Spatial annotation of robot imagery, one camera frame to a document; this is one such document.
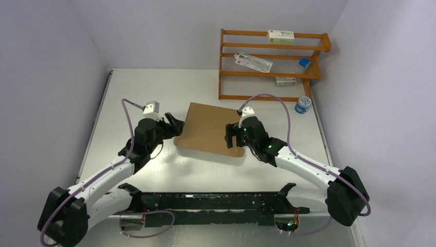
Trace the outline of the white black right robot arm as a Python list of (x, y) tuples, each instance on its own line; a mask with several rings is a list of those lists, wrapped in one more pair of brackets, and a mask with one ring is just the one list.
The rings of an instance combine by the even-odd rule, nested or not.
[(257, 117), (225, 126), (227, 148), (248, 147), (259, 161), (290, 171), (317, 187), (315, 193), (286, 193), (278, 198), (278, 208), (290, 213), (300, 201), (302, 207), (313, 204), (314, 209), (326, 211), (338, 223), (351, 226), (363, 216), (370, 197), (357, 171), (349, 166), (344, 169), (319, 163), (297, 151), (291, 151), (285, 141), (270, 137)]

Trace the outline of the brown cardboard box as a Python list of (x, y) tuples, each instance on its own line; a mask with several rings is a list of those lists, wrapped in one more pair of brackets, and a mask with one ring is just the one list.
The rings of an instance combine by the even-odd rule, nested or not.
[(242, 157), (245, 150), (225, 141), (226, 125), (239, 122), (236, 110), (192, 102), (189, 105), (183, 131), (173, 141), (179, 148), (203, 151), (229, 157)]

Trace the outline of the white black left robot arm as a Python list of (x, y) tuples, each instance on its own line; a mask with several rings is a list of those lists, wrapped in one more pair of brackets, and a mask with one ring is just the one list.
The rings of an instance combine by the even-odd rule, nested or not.
[(76, 246), (94, 225), (121, 211), (142, 213), (142, 192), (122, 181), (136, 174), (151, 160), (164, 140), (180, 136), (185, 123), (165, 113), (164, 118), (143, 118), (130, 128), (133, 138), (117, 157), (93, 177), (68, 189), (53, 189), (37, 224), (40, 241), (47, 236), (61, 246)]

